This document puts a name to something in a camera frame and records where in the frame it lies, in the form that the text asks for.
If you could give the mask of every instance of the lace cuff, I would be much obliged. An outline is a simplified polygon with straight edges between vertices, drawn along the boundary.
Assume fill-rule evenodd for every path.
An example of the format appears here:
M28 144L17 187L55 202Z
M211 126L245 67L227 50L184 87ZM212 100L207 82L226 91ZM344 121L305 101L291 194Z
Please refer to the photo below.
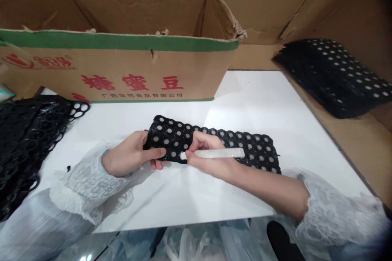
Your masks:
M298 170L296 177L310 193L308 211L295 231L297 238L318 245L341 246L347 242L365 245L386 235L390 221L380 199L365 195L346 197L311 172Z
M103 153L115 146L107 142L100 143L70 172L56 171L50 189L51 201L59 209L79 214L93 225L98 225L102 219L102 204L131 180L130 177L113 177L102 167ZM120 201L114 208L115 213L131 203L132 194L126 193Z

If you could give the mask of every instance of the hand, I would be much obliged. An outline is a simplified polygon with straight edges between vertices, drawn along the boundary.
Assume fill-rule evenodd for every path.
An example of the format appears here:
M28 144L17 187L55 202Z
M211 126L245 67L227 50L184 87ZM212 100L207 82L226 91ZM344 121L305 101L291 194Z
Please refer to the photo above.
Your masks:
M162 162L156 159L163 157L166 149L143 150L147 135L146 131L136 131L102 157L102 166L106 172L115 177L123 177L149 160L152 169L162 170Z
M225 149L221 140L216 136L195 131L193 133L192 145L185 154L187 156L188 165L196 167L213 177L230 182L234 177L236 170L241 166L238 161L234 158L200 158L194 154L194 151L200 149Z

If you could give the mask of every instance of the stack of black mats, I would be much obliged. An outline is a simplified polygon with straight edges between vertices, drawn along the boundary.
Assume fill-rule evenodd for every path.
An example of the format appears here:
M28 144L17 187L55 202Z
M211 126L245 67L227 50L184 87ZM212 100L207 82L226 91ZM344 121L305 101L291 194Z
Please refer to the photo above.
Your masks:
M87 103L54 95L0 104L0 221L38 186L43 160L67 124L88 109Z
M274 61L337 118L353 118L392 101L392 84L339 43L305 39L285 45Z
M226 148L243 148L245 157L236 160L246 166L281 173L274 141L267 135L193 126L161 115L154 117L143 148L165 148L166 155L159 160L186 164L180 154L191 146L194 131L217 136Z

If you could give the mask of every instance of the person's left hand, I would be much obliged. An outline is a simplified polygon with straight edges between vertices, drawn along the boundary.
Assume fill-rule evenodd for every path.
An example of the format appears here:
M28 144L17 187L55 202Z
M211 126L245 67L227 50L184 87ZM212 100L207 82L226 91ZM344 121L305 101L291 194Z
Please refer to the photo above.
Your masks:
M123 177L151 161L152 169L163 169L162 161L156 160L166 154L166 149L143 150L148 132L136 131L102 157L102 166L107 173Z

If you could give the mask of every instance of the white tabletop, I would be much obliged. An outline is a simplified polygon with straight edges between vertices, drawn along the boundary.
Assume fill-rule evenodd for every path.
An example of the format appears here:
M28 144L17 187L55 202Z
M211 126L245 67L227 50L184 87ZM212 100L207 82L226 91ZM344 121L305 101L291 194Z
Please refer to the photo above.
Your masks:
M212 102L93 104L73 122L45 159L35 194L50 186L55 170L75 166L101 139L122 140L148 129L155 115L208 128L267 134L274 140L282 169L310 170L347 196L369 190L358 178L317 119L278 71L228 71ZM170 163L162 171L148 164L130 186L132 204L110 214L94 232L272 215L260 199L197 169Z

